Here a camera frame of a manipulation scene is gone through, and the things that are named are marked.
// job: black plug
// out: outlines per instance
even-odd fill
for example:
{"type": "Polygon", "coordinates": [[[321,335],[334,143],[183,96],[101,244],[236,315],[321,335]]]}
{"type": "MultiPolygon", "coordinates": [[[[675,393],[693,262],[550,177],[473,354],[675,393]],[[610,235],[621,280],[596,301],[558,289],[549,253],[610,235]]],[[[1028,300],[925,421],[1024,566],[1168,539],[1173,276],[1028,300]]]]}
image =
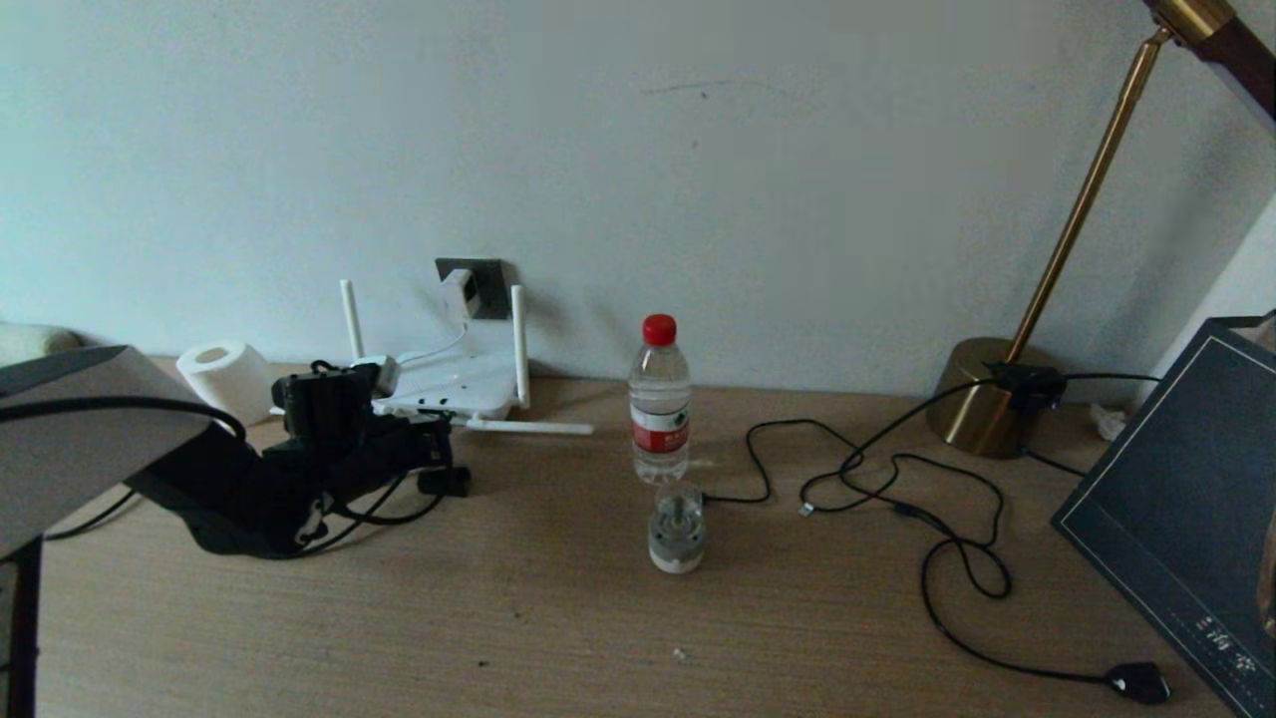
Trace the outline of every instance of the black plug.
{"type": "Polygon", "coordinates": [[[1160,705],[1173,692],[1156,663],[1122,663],[1105,673],[1104,680],[1114,691],[1143,705],[1160,705]]]}

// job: black box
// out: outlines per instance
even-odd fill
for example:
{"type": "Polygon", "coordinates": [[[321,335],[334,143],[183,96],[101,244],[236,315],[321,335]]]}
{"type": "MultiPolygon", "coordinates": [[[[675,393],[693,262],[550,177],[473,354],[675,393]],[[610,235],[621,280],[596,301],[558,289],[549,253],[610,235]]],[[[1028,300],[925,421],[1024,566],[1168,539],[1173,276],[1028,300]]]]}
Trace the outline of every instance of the black box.
{"type": "Polygon", "coordinates": [[[1276,715],[1273,321],[1207,320],[1053,520],[1247,717],[1276,715]]]}

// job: toilet paper roll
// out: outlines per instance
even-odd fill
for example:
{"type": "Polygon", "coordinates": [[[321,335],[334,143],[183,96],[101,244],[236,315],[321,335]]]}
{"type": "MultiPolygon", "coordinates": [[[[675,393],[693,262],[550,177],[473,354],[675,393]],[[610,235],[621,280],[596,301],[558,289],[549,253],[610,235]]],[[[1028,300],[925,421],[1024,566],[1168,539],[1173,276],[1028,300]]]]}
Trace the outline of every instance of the toilet paper roll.
{"type": "Polygon", "coordinates": [[[191,346],[177,358],[177,371],[200,399],[246,427],[271,416],[274,376],[265,358],[242,341],[191,346]]]}

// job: red label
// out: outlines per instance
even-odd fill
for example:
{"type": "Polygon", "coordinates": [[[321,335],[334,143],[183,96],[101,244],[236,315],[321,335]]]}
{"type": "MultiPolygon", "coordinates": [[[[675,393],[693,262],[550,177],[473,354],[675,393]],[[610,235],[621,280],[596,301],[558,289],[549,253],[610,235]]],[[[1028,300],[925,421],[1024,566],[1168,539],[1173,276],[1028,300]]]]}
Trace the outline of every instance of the red label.
{"type": "Polygon", "coordinates": [[[652,454],[667,454],[681,449],[690,434],[690,422],[671,432],[656,432],[634,423],[634,444],[652,454]]]}

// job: desk lamp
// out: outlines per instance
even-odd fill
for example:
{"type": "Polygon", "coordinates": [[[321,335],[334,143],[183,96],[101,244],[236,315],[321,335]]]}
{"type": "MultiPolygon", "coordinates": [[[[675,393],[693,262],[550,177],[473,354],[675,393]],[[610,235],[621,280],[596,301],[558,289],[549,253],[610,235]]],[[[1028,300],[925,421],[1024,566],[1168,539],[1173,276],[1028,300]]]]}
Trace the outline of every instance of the desk lamp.
{"type": "Polygon", "coordinates": [[[957,392],[934,404],[926,414],[930,429],[946,443],[962,451],[981,457],[1018,457],[1039,416],[1017,404],[1009,383],[1000,381],[1004,367],[1023,365],[1049,367],[1050,358],[1028,346],[1045,302],[1050,297],[1068,253],[1081,233],[1108,167],[1111,165],[1134,106],[1152,74],[1157,52],[1169,40],[1191,48],[1210,65],[1250,110],[1276,133],[1276,57],[1254,37],[1226,0],[1145,0],[1152,10],[1156,32],[1138,47],[1125,74],[1104,131],[1099,150],[1072,205],[1036,292],[1028,301],[1013,339],[967,338],[953,347],[948,366],[939,379],[935,395],[953,392],[962,385],[994,380],[990,384],[957,392]]]}

